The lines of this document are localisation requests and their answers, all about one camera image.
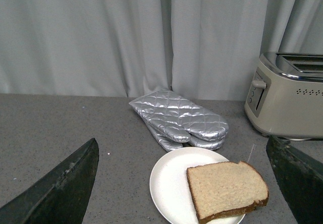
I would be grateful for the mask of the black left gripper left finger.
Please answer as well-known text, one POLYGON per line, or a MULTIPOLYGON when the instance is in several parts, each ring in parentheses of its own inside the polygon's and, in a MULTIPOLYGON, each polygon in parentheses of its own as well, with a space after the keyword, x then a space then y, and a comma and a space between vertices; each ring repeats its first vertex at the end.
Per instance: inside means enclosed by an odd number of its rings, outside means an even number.
POLYGON ((92 138, 1 207, 1 223, 82 223, 98 162, 99 147, 92 138))

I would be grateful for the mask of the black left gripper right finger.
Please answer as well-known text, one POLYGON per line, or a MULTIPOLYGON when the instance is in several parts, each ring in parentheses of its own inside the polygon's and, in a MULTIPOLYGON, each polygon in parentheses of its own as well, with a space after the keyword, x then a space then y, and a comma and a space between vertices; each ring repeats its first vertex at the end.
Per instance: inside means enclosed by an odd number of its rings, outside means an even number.
POLYGON ((322 223, 322 162, 270 136, 266 153, 277 183, 298 223, 322 223))

